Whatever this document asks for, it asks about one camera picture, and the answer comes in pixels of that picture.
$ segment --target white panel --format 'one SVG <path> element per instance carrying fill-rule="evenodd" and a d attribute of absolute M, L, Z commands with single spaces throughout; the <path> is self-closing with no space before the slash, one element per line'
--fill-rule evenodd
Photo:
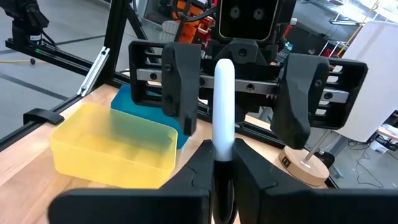
<path fill-rule="evenodd" d="M 343 58 L 369 68 L 346 124 L 337 133 L 365 142 L 398 107 L 398 25 L 368 22 Z"/>

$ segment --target wooden base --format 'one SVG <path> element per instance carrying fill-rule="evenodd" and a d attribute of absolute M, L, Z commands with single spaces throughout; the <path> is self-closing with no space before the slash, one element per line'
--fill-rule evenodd
<path fill-rule="evenodd" d="M 329 177 L 329 170 L 316 156 L 312 156 L 307 162 L 302 162 L 308 154 L 307 150 L 296 150 L 285 147 L 279 154 L 279 160 L 287 171 L 302 182 L 319 186 L 325 183 Z"/>

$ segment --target metal bracket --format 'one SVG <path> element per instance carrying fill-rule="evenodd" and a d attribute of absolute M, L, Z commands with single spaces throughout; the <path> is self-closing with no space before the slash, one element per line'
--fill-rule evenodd
<path fill-rule="evenodd" d="M 88 71 L 88 74 L 81 84 L 81 87 L 77 91 L 77 95 L 80 96 L 86 96 L 91 92 L 93 89 L 94 83 L 97 80 L 98 76 L 100 75 L 105 62 L 108 59 L 109 56 L 109 51 L 110 49 L 107 47 L 103 47 L 101 51 L 99 52 L 97 58 L 95 59 L 93 66 L 91 66 L 90 71 Z"/>

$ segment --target white label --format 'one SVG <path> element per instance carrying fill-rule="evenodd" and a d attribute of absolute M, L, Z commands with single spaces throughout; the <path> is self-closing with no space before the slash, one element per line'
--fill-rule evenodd
<path fill-rule="evenodd" d="M 42 39 L 41 35 L 32 35 L 30 37 L 30 40 L 32 40 L 32 41 L 41 40 L 41 39 Z"/>

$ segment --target white rod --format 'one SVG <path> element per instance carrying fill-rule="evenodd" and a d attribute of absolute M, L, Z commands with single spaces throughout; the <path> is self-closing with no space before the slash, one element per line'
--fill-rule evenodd
<path fill-rule="evenodd" d="M 216 161 L 232 161 L 235 140 L 235 68 L 230 59 L 217 62 L 213 94 L 213 144 Z"/>

